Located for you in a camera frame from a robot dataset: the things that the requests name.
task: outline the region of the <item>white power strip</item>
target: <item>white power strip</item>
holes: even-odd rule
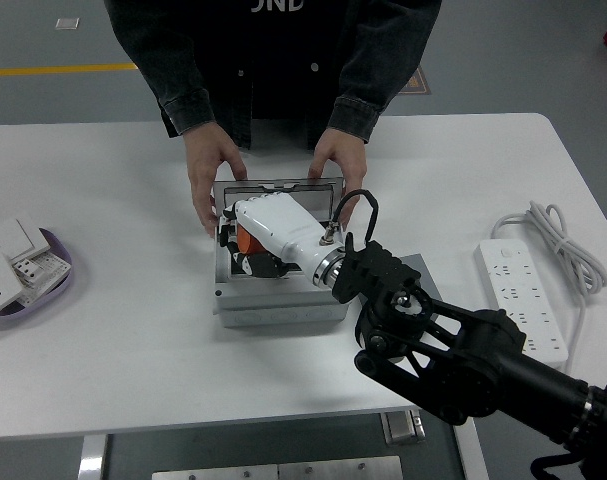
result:
[[[491,308],[503,308],[525,333],[523,353],[559,368],[567,347],[525,243],[516,239],[483,240],[476,262]]]

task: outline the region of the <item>yellow floor line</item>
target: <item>yellow floor line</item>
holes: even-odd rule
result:
[[[60,65],[54,67],[0,68],[0,77],[16,75],[52,75],[57,73],[114,72],[137,70],[133,63],[105,63],[96,65]]]

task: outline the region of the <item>silver metal ring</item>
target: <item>silver metal ring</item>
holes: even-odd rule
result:
[[[330,271],[332,265],[339,260],[343,260],[344,257],[345,252],[340,251],[339,248],[332,250],[323,260],[321,260],[319,266],[316,267],[314,275],[312,276],[312,283],[317,287],[322,284],[327,285],[325,278],[327,273]]]

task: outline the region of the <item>jacket sleeve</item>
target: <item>jacket sleeve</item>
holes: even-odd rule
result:
[[[364,0],[339,76],[328,127],[369,141],[390,101],[419,66],[441,0]]]
[[[141,71],[172,125],[182,134],[214,121],[205,82],[194,62],[191,38],[182,32],[174,2],[104,0],[117,40]]]

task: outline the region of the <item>screw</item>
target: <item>screw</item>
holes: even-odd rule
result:
[[[383,353],[387,348],[387,342],[380,335],[373,335],[370,338],[370,345],[372,345],[374,349],[379,353]]]

